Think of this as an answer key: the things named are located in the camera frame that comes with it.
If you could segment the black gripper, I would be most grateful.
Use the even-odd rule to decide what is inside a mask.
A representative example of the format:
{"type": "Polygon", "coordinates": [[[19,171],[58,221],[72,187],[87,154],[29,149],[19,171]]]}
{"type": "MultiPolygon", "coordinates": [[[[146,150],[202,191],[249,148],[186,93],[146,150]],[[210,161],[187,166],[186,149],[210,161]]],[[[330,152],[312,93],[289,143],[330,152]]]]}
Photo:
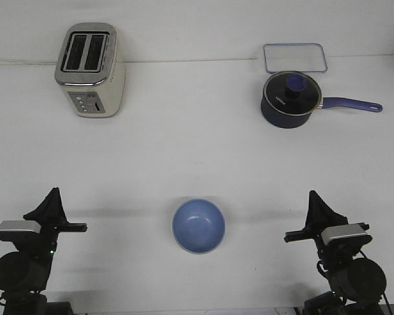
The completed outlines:
{"type": "MultiPolygon", "coordinates": [[[[358,222],[368,234],[370,225],[358,222]]],[[[335,263],[351,259],[361,252],[364,245],[371,242],[371,235],[359,238],[351,238],[332,242],[325,245],[321,238],[321,232],[331,226],[348,224],[347,217],[334,212],[316,191],[309,192],[309,205],[305,227],[302,230],[286,232],[284,241],[297,242],[302,240],[313,240],[317,248],[317,255],[323,263],[335,263]]]]}
{"type": "Polygon", "coordinates": [[[66,218],[60,189],[52,188],[45,199],[33,211],[23,215],[26,221],[41,225],[39,232],[17,232],[12,243],[21,252],[35,259],[52,258],[57,248],[60,233],[81,233],[87,231],[86,223],[70,223],[66,218]]]}

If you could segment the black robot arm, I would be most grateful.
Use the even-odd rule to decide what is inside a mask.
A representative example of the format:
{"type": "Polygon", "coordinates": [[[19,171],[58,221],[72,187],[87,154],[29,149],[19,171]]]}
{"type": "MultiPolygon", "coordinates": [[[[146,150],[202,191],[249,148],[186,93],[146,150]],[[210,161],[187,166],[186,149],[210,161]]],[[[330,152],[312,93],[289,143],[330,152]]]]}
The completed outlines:
{"type": "Polygon", "coordinates": [[[15,251],[0,258],[0,305],[4,314],[73,314],[69,302],[49,302],[46,289],[58,236],[62,232],[86,232],[85,223],[66,218],[59,188],[22,220],[4,220],[0,241],[11,242],[15,251]]]}
{"type": "Polygon", "coordinates": [[[350,224],[333,211],[316,191],[309,192],[308,212],[301,230],[286,232],[286,243],[313,240],[317,271],[330,290],[304,302],[300,314],[383,314],[380,301],[387,279],[382,268],[363,252],[372,241],[365,222],[350,224]]]}

